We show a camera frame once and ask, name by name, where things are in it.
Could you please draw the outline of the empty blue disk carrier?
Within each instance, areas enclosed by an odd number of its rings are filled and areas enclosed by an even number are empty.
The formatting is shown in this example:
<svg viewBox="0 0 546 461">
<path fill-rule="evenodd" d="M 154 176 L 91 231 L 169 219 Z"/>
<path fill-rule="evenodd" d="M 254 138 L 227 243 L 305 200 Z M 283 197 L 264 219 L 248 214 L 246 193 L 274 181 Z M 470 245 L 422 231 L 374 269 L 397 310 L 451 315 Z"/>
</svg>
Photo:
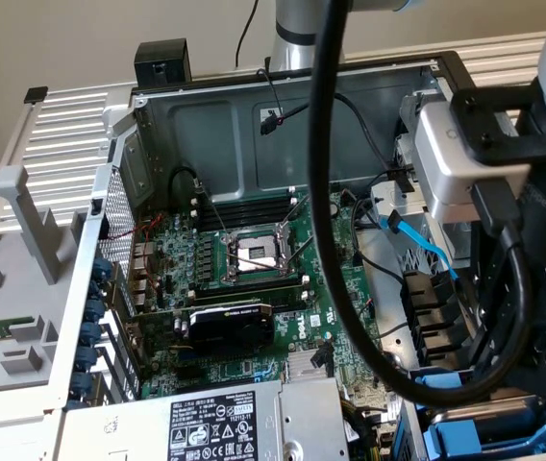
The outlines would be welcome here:
<svg viewBox="0 0 546 461">
<path fill-rule="evenodd" d="M 423 439 L 429 461 L 502 461 L 546 453 L 546 424 L 531 436 L 482 443 L 469 420 L 440 423 L 431 425 Z"/>
</svg>

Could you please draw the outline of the hard drive in blue caddy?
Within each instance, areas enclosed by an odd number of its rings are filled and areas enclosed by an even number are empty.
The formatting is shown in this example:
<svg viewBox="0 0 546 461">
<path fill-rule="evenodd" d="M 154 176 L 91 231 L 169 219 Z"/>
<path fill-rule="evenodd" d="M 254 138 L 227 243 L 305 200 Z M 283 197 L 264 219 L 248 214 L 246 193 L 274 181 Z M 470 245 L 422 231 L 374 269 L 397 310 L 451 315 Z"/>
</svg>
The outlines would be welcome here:
<svg viewBox="0 0 546 461">
<path fill-rule="evenodd" d="M 507 376 L 506 380 L 502 383 L 502 386 L 500 388 L 510 387 L 510 388 L 516 388 L 526 392 L 522 388 L 522 384 L 521 384 L 521 377 L 523 376 L 522 367 L 523 366 L 519 366 L 513 369 L 510 372 L 510 374 Z M 416 411 L 413 405 L 414 405 L 414 402 L 411 402 L 411 401 L 404 401 L 402 404 L 400 416 L 398 418 L 397 429 L 396 429 L 396 433 L 394 436 L 393 445 L 391 449 L 392 461 L 429 461 L 427 449 L 423 439 L 423 433 L 426 432 L 430 426 L 428 426 L 426 429 L 422 429 L 420 427 L 417 416 L 416 416 Z M 482 443 L 499 442 L 499 441 L 512 439 L 512 438 L 508 438 L 508 439 L 487 440 L 480 436 L 479 438 Z M 511 460 L 511 459 L 544 459 L 546 460 L 546 453 L 536 454 L 531 456 L 509 458 L 509 459 L 504 459 L 502 461 Z"/>
</svg>

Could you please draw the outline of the silver optical drive bay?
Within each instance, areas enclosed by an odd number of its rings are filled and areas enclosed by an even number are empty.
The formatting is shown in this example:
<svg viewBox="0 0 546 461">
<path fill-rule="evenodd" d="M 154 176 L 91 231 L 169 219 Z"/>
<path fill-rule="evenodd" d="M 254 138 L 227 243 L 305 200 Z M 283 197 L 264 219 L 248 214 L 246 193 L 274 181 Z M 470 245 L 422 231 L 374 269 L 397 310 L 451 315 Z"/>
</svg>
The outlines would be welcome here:
<svg viewBox="0 0 546 461">
<path fill-rule="evenodd" d="M 372 186 L 371 197 L 379 215 L 386 217 L 392 211 L 398 211 L 415 231 L 446 254 L 454 268 L 466 268 L 470 263 L 471 225 L 436 222 L 429 214 L 413 164 L 419 111 L 428 103 L 447 99 L 434 89 L 415 91 L 402 99 L 393 159 L 403 171 L 390 180 Z"/>
</svg>

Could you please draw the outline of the white label tag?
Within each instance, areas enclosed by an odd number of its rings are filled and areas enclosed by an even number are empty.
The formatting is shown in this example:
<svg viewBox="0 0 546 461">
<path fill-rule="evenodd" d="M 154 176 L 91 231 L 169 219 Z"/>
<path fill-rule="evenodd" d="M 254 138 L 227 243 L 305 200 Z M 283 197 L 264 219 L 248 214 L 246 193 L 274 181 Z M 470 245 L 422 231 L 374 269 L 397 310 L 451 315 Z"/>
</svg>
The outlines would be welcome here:
<svg viewBox="0 0 546 461">
<path fill-rule="evenodd" d="M 402 401 L 396 395 L 391 395 L 385 403 L 385 412 L 381 413 L 381 422 L 383 424 L 394 424 L 401 411 Z"/>
</svg>

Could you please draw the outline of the black RAM slot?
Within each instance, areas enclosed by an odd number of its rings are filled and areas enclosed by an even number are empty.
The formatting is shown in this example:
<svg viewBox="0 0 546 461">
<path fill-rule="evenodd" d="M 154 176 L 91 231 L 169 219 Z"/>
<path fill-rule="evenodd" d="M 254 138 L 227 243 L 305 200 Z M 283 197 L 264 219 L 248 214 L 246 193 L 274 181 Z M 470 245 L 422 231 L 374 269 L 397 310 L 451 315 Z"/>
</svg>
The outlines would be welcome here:
<svg viewBox="0 0 546 461">
<path fill-rule="evenodd" d="M 271 224 L 283 221 L 291 209 L 288 198 L 225 203 L 215 209 L 207 205 L 197 210 L 196 228 L 199 231 L 222 230 L 219 218 L 227 229 Z"/>
<path fill-rule="evenodd" d="M 304 310 L 311 305 L 310 297 L 303 297 L 302 291 L 270 291 L 244 293 L 237 296 L 222 296 L 197 299 L 196 306 L 244 305 L 262 303 L 270 305 L 275 313 Z"/>
<path fill-rule="evenodd" d="M 215 205 L 223 220 L 270 217 L 273 221 L 280 221 L 292 207 L 291 200 L 286 195 L 224 202 Z M 209 202 L 199 205 L 196 210 L 199 217 L 215 217 Z"/>
</svg>

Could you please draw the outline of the metal socket cover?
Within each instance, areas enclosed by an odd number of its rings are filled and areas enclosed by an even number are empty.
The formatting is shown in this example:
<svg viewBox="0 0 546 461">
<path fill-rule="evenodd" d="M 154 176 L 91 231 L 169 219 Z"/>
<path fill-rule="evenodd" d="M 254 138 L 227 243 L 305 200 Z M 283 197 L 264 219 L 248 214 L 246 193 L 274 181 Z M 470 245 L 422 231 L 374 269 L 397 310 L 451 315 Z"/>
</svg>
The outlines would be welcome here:
<svg viewBox="0 0 546 461">
<path fill-rule="evenodd" d="M 291 201 L 292 207 L 290 211 L 281 222 L 275 225 L 275 234 L 277 237 L 283 237 L 285 239 L 285 242 L 288 241 L 290 219 L 294 215 L 296 215 L 301 210 L 302 206 L 305 205 L 309 200 L 310 200 L 310 195 L 307 194 L 303 196 L 301 199 L 297 199 L 296 201 Z"/>
</svg>

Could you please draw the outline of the green Dell motherboard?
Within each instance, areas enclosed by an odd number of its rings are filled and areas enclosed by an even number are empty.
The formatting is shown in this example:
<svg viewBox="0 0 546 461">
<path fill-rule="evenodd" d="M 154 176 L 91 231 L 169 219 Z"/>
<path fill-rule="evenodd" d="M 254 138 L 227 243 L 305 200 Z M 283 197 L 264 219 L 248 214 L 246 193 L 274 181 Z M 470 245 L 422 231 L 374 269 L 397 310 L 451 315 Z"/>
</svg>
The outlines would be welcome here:
<svg viewBox="0 0 546 461">
<path fill-rule="evenodd" d="M 311 238 L 308 195 L 297 188 L 145 216 L 125 325 L 140 396 L 331 378 L 345 404 L 392 421 L 400 402 L 352 345 Z"/>
</svg>

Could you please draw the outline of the thin metal locking lever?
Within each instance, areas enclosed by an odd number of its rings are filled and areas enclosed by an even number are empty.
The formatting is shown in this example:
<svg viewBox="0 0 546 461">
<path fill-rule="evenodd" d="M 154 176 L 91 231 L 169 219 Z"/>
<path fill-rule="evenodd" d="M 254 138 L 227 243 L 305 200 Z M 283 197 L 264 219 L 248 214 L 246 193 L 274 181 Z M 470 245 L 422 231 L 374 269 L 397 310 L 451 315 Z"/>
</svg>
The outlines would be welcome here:
<svg viewBox="0 0 546 461">
<path fill-rule="evenodd" d="M 222 218 L 221 218 L 221 216 L 220 216 L 220 214 L 219 214 L 219 212 L 217 210 L 217 207 L 216 207 L 214 201 L 212 200 L 211 195 L 207 191 L 207 188 L 205 187 L 203 181 L 200 180 L 199 178 L 196 178 L 194 181 L 196 183 L 196 188 L 198 189 L 198 191 L 200 193 L 202 193 L 205 196 L 205 198 L 207 199 L 207 201 L 209 202 L 209 205 L 210 205 L 210 207 L 211 207 L 211 209 L 212 209 L 212 211 L 213 211 L 213 213 L 214 213 L 214 215 L 215 215 L 221 229 L 224 231 L 225 235 L 228 236 L 229 232 L 227 230 L 227 227 L 225 226 L 225 224 L 224 224 L 224 222 L 223 222 L 223 220 L 222 220 Z"/>
<path fill-rule="evenodd" d="M 275 225 L 234 230 L 226 237 L 227 268 L 235 268 L 237 274 L 258 271 L 277 271 L 285 276 L 291 272 L 292 264 L 312 243 L 313 236 L 301 244 L 295 244 L 291 225 L 289 238 L 275 234 Z"/>
</svg>

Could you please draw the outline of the CPU socket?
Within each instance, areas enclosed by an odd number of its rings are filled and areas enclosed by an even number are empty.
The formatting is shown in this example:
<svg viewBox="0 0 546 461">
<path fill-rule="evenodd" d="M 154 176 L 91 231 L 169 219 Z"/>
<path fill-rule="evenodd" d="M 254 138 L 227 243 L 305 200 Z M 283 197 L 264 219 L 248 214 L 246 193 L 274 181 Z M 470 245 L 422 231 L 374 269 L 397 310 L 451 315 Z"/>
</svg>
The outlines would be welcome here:
<svg viewBox="0 0 546 461">
<path fill-rule="evenodd" d="M 224 272 L 220 280 L 239 284 L 251 279 L 286 279 L 299 269 L 289 224 L 229 231 L 221 238 Z"/>
</svg>

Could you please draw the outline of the black graphics card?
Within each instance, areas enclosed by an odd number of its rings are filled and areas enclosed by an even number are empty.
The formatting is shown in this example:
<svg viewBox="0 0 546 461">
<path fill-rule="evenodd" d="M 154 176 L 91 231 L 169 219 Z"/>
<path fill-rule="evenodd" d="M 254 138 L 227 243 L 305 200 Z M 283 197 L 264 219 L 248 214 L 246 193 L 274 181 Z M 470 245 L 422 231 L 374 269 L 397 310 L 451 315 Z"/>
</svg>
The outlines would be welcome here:
<svg viewBox="0 0 546 461">
<path fill-rule="evenodd" d="M 275 338 L 273 308 L 262 303 L 142 314 L 136 323 L 149 352 L 190 352 L 196 356 L 250 354 L 268 348 Z"/>
</svg>

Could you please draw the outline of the open metal PC case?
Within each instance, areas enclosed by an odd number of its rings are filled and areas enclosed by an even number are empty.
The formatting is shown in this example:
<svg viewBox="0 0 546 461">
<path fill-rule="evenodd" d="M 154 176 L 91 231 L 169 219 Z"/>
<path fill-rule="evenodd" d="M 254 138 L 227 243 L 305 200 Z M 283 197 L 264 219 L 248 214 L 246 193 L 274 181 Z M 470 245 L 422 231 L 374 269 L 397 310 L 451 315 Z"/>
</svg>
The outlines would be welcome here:
<svg viewBox="0 0 546 461">
<path fill-rule="evenodd" d="M 470 358 L 485 315 L 480 308 L 471 258 L 454 268 L 446 254 L 423 238 L 398 211 L 384 217 L 372 202 L 371 187 L 403 171 L 393 159 L 402 99 L 434 89 L 451 100 L 473 85 L 453 52 L 343 65 L 337 77 L 331 126 L 328 207 L 334 254 L 351 305 L 370 339 L 402 375 L 438 389 L 468 383 Z M 94 196 L 71 283 L 70 310 L 60 336 L 58 366 L 68 384 L 71 410 L 137 402 L 142 372 L 125 325 L 136 309 L 130 279 L 137 228 L 148 215 L 207 202 L 196 188 L 203 181 L 215 204 L 258 199 L 290 188 L 308 188 L 310 72 L 259 69 L 245 76 L 156 88 L 138 87 L 127 124 L 112 138 L 110 158 L 96 177 Z M 105 287 L 102 337 L 91 368 L 93 387 L 84 401 L 68 398 L 79 329 L 93 261 L 112 263 Z M 405 272 L 446 273 L 456 286 L 466 319 L 474 329 L 469 367 L 446 370 L 418 362 L 403 308 Z M 392 461 L 397 429 L 345 404 L 339 393 L 349 461 Z"/>
</svg>

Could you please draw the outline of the silver power supply unit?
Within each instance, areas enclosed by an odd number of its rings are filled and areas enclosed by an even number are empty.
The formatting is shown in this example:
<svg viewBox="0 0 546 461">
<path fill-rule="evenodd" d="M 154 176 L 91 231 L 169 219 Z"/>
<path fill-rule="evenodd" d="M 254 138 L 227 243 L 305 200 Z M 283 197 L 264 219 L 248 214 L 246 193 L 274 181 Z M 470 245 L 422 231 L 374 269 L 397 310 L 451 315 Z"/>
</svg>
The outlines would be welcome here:
<svg viewBox="0 0 546 461">
<path fill-rule="evenodd" d="M 349 461 L 331 378 L 71 410 L 59 461 Z"/>
</svg>

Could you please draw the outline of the blue expansion card retainer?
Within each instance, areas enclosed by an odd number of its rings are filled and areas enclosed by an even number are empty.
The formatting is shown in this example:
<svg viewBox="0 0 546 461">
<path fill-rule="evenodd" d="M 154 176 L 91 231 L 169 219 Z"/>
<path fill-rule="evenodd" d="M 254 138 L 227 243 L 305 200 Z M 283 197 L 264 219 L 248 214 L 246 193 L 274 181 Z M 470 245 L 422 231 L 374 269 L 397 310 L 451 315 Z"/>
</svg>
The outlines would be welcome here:
<svg viewBox="0 0 546 461">
<path fill-rule="evenodd" d="M 102 337 L 100 321 L 106 313 L 105 287 L 112 275 L 112 263 L 103 257 L 96 257 L 92 264 L 87 286 L 83 318 L 79 329 L 73 373 L 70 379 L 68 398 L 84 401 L 93 387 L 91 368 L 97 363 L 96 346 Z"/>
</svg>

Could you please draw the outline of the grey plastic parts rack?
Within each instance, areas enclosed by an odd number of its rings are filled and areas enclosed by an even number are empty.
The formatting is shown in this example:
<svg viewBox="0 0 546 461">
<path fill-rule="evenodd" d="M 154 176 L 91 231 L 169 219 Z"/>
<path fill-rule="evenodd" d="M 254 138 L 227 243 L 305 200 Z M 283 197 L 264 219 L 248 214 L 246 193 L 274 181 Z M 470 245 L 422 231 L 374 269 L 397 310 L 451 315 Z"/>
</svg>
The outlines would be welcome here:
<svg viewBox="0 0 546 461">
<path fill-rule="evenodd" d="M 22 166 L 0 169 L 0 198 L 12 207 L 17 230 L 0 231 L 0 320 L 28 317 L 0 340 L 0 391 L 47 384 L 85 215 L 61 225 L 50 207 L 38 208 Z"/>
</svg>

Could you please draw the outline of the black plastic bracket box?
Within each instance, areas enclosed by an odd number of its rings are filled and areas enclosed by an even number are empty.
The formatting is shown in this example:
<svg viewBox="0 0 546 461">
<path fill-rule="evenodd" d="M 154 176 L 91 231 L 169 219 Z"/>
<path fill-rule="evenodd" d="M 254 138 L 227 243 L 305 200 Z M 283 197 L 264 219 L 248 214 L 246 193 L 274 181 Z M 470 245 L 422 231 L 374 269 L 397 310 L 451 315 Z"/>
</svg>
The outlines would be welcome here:
<svg viewBox="0 0 546 461">
<path fill-rule="evenodd" d="M 134 57 L 138 87 L 156 88 L 192 81 L 184 37 L 142 42 Z"/>
</svg>

